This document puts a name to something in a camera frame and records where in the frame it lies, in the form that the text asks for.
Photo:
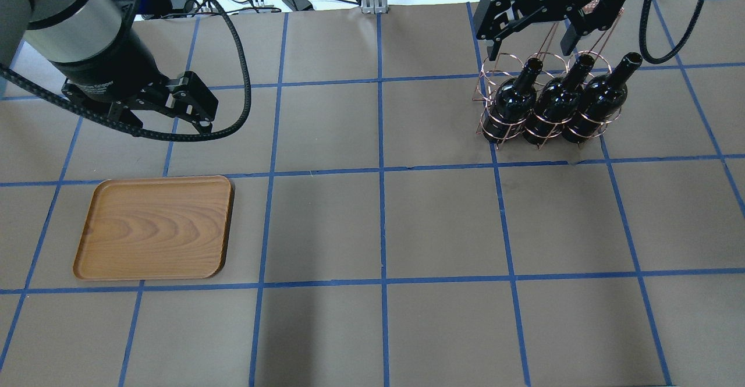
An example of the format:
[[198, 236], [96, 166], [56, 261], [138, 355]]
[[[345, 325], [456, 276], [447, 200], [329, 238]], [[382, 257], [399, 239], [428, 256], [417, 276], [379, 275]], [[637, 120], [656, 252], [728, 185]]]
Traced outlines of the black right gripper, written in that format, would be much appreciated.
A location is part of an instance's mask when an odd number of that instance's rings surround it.
[[606, 31], [615, 23], [626, 0], [598, 0], [590, 12], [584, 8], [592, 0], [479, 0], [473, 21], [476, 38], [488, 42], [488, 60], [495, 61], [501, 43], [530, 23], [556, 22], [567, 16], [570, 26], [560, 47], [570, 55], [582, 37], [595, 30]]

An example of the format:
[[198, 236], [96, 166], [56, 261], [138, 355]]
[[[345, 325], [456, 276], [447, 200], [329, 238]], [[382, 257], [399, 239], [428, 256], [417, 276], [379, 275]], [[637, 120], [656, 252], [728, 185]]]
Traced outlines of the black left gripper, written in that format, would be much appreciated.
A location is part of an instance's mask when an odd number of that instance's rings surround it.
[[[86, 119], [98, 115], [112, 122], [143, 128], [142, 120], [135, 113], [149, 111], [187, 121], [198, 133], [212, 132], [218, 99], [196, 72], [182, 72], [173, 79], [158, 74], [154, 81], [138, 90], [127, 89], [124, 93], [109, 81], [105, 84], [107, 88], [104, 84], [77, 84], [66, 74], [62, 93]], [[171, 106], [167, 106], [171, 96]]]

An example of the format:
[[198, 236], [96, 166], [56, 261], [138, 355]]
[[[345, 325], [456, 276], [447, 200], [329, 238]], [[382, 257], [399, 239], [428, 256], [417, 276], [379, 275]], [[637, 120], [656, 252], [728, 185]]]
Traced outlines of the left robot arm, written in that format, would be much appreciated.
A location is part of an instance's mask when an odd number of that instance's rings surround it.
[[[170, 79], [133, 30], [158, 0], [2, 0], [2, 77], [22, 90], [133, 137], [217, 139], [217, 98], [195, 72]], [[10, 68], [26, 42], [65, 77], [61, 95]]]

